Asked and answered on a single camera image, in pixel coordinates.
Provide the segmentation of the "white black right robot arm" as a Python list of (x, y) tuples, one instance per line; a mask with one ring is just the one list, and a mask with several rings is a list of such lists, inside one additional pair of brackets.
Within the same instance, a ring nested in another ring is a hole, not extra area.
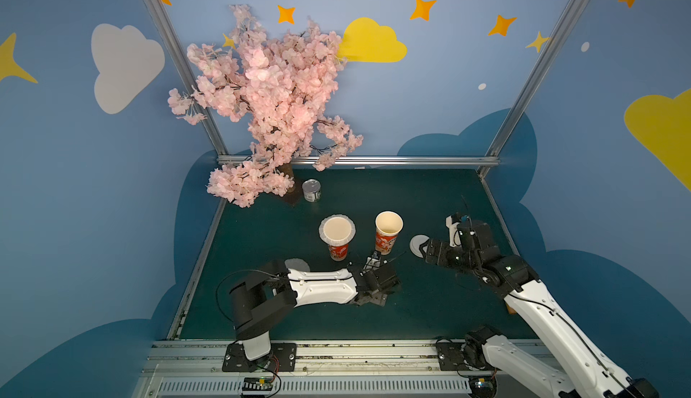
[(491, 326), (466, 335), (465, 365), (503, 371), (539, 397), (658, 396), (649, 380), (629, 376), (581, 331), (524, 259), (501, 253), (487, 223), (456, 214), (446, 226), (448, 241), (416, 235), (411, 251), (428, 264), (476, 277), (531, 327), (560, 366), (546, 365)]

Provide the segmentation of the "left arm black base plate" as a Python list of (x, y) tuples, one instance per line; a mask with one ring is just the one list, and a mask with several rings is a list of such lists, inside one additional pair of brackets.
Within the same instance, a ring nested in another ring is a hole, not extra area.
[(291, 342), (273, 342), (268, 354), (250, 360), (241, 342), (228, 345), (223, 358), (222, 372), (255, 372), (266, 371), (273, 373), (289, 373), (295, 369), (297, 360), (297, 345)]

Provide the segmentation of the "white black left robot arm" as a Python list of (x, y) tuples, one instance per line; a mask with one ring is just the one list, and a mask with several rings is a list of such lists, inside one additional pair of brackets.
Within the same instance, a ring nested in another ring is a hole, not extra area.
[(255, 362), (272, 353), (270, 331), (294, 309), (313, 304), (384, 306), (401, 284), (388, 262), (359, 270), (302, 271), (284, 261), (233, 272), (217, 286), (215, 302), (235, 331), (244, 357)]

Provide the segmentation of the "red paper cup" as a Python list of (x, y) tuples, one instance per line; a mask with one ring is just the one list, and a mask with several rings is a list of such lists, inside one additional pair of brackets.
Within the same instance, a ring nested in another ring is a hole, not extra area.
[(390, 254), (403, 225), (403, 219), (395, 212), (383, 211), (376, 216), (375, 249), (381, 255)]
[(349, 217), (333, 214), (322, 220), (319, 235), (329, 247), (331, 259), (343, 261), (347, 257), (349, 243), (356, 235), (356, 226)]

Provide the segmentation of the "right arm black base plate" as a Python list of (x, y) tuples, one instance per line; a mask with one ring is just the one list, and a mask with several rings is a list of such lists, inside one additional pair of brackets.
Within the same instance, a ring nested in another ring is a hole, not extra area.
[(441, 371), (494, 371), (497, 368), (485, 357), (478, 342), (455, 342), (438, 339), (434, 344)]

